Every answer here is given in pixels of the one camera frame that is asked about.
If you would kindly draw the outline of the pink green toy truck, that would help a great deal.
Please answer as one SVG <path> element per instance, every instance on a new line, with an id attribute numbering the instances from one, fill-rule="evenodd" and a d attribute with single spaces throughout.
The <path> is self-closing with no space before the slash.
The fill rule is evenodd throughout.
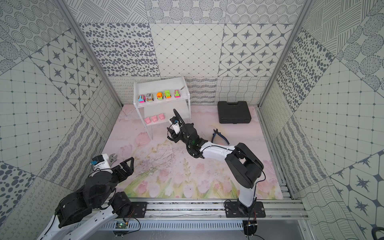
<path id="1" fill-rule="evenodd" d="M 180 97 L 181 97 L 181 94 L 180 94 L 180 91 L 179 91 L 179 90 L 175 90 L 175 91 L 174 91 L 174 97 L 175 97 L 175 98 L 180 98 Z"/>

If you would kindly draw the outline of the orange green toy dump truck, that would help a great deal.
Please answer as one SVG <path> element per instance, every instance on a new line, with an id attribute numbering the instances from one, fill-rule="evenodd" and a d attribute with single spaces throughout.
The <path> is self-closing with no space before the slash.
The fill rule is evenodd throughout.
<path id="1" fill-rule="evenodd" d="M 165 98 L 170 99 L 172 97 L 171 92 L 169 90 L 164 91 Z"/>

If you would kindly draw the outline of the green orange toy mixer truck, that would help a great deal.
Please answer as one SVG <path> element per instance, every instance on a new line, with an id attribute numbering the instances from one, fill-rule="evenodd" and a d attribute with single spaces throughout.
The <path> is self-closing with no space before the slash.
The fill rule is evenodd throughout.
<path id="1" fill-rule="evenodd" d="M 163 100 L 164 99 L 164 94 L 162 92 L 157 93 L 157 99 L 158 100 Z"/>

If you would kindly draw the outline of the pink teal toy truck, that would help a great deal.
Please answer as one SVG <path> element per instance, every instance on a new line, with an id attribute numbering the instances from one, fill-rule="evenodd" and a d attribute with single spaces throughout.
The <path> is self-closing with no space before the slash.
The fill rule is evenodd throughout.
<path id="1" fill-rule="evenodd" d="M 139 103 L 145 103 L 146 102 L 146 96 L 145 95 L 139 95 L 138 102 Z"/>

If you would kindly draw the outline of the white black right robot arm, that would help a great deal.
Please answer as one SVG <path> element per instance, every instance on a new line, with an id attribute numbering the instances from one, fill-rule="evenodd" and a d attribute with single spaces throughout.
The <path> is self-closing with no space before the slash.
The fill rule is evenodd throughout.
<path id="1" fill-rule="evenodd" d="M 198 135 L 194 124 L 187 124 L 176 109 L 170 119 L 170 127 L 167 128 L 167 138 L 174 142 L 183 142 L 190 156 L 195 159 L 214 159 L 223 161 L 229 167 L 236 181 L 240 184 L 238 196 L 238 209 L 242 216 L 256 218 L 255 206 L 257 202 L 257 184 L 265 181 L 260 177 L 266 177 L 263 163 L 244 144 L 235 146 L 223 146 L 214 144 Z"/>

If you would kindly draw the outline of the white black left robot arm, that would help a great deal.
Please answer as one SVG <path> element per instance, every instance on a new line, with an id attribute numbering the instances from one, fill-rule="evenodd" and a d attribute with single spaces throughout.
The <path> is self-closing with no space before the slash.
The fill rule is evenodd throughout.
<path id="1" fill-rule="evenodd" d="M 125 192 L 117 185 L 134 173 L 134 158 L 111 167 L 107 154 L 91 160 L 92 173 L 75 192 L 64 197 L 55 209 L 40 240 L 85 240 L 106 222 L 128 219 L 134 209 Z"/>

